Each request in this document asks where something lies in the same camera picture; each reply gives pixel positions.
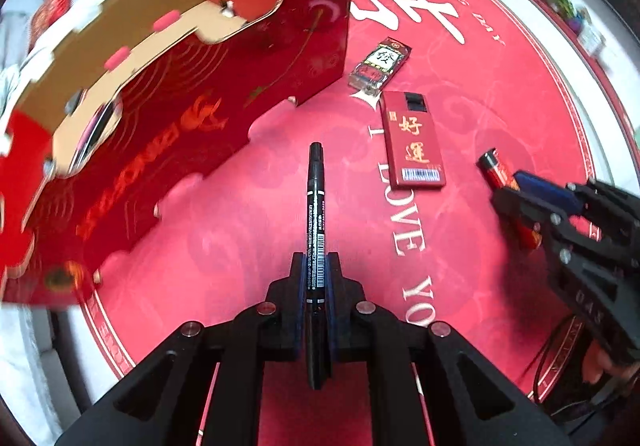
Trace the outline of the person's hand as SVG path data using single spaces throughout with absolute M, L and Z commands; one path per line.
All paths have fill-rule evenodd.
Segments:
M 601 348 L 600 343 L 593 340 L 582 360 L 582 380 L 589 384 L 596 384 L 604 374 L 618 376 L 617 366 L 608 353 Z

